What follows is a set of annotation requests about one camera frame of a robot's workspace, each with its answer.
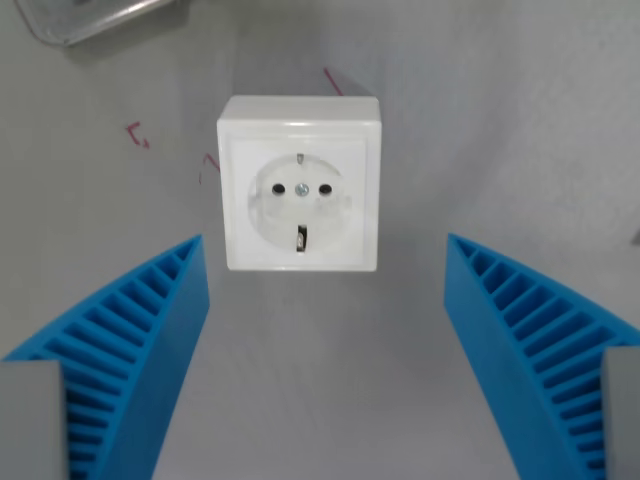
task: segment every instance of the socket faceplate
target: socket faceplate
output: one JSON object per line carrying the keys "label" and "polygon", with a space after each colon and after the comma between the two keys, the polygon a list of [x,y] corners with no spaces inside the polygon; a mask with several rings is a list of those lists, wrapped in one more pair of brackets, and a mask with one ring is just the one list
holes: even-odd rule
{"label": "socket faceplate", "polygon": [[229,268],[375,270],[380,134],[375,98],[233,97],[218,121]]}

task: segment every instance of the white wall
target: white wall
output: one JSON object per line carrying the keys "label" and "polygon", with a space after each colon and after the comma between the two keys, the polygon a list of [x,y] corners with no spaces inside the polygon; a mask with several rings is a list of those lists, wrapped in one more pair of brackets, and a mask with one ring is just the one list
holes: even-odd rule
{"label": "white wall", "polygon": [[[205,233],[158,479],[516,478],[442,308],[449,231],[640,326],[633,0],[196,0],[70,51],[0,24],[0,353]],[[325,65],[381,100],[379,271],[227,272],[215,119]]]}

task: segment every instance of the red pen mark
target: red pen mark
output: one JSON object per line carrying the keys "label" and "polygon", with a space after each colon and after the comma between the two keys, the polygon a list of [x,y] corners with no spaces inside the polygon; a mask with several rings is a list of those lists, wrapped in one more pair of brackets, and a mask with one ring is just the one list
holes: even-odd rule
{"label": "red pen mark", "polygon": [[[131,137],[131,140],[133,140],[133,143],[135,143],[136,145],[140,145],[140,140],[138,140],[136,138],[136,136],[133,134],[133,131],[138,128],[140,126],[140,122],[136,122],[136,123],[132,123],[131,125],[129,125],[128,127],[126,127],[127,132],[129,133],[129,136]],[[149,145],[149,141],[146,138],[142,139],[143,143],[142,143],[142,147],[149,149],[150,145]]]}
{"label": "red pen mark", "polygon": [[204,156],[204,158],[202,159],[202,164],[206,165],[207,160],[209,160],[209,162],[211,163],[211,165],[213,165],[215,167],[216,170],[218,170],[218,172],[220,171],[220,165],[218,164],[218,162],[215,161],[215,159],[209,155],[208,153]]}
{"label": "red pen mark", "polygon": [[340,90],[340,87],[338,86],[338,84],[336,83],[336,81],[333,79],[333,77],[331,76],[331,73],[329,72],[329,69],[327,67],[324,67],[324,74],[327,76],[327,78],[329,79],[329,82],[331,82],[331,85],[333,86],[333,89],[336,91],[336,93],[338,95],[340,95],[341,97],[344,97],[344,94],[342,93],[342,90]]}

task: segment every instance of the power outlet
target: power outlet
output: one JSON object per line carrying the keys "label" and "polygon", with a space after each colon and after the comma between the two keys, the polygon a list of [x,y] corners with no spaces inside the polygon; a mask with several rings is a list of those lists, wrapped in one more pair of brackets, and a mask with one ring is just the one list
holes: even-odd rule
{"label": "power outlet", "polygon": [[381,128],[371,97],[232,97],[218,120],[229,268],[374,271]]}

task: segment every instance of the transparent plastic object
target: transparent plastic object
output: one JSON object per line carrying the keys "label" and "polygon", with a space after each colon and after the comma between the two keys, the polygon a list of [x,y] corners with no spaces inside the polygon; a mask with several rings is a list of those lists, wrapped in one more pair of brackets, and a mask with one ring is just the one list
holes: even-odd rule
{"label": "transparent plastic object", "polygon": [[73,45],[176,0],[16,0],[31,32],[50,45]]}

